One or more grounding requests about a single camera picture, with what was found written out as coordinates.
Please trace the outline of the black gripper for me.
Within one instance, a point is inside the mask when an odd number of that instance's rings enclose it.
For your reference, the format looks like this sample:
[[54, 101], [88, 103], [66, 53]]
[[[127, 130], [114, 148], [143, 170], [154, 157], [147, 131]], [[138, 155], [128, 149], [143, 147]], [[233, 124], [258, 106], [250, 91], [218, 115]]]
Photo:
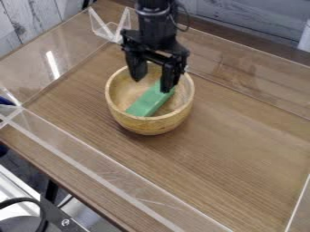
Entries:
[[138, 29], [122, 29], [123, 51], [132, 79], [139, 82], [147, 75], [147, 62], [162, 66], [161, 91], [169, 93], [178, 85], [186, 70], [189, 49], [177, 41], [178, 13], [138, 14]]

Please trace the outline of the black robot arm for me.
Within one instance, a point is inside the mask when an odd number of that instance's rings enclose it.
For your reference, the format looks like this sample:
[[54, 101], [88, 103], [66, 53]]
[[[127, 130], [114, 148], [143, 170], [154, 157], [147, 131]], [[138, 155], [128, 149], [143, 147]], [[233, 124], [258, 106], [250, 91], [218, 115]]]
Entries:
[[135, 0], [138, 29], [122, 29], [124, 58], [132, 79], [149, 73], [149, 62], [162, 67], [161, 91], [169, 93], [186, 72], [189, 49], [177, 41], [178, 0]]

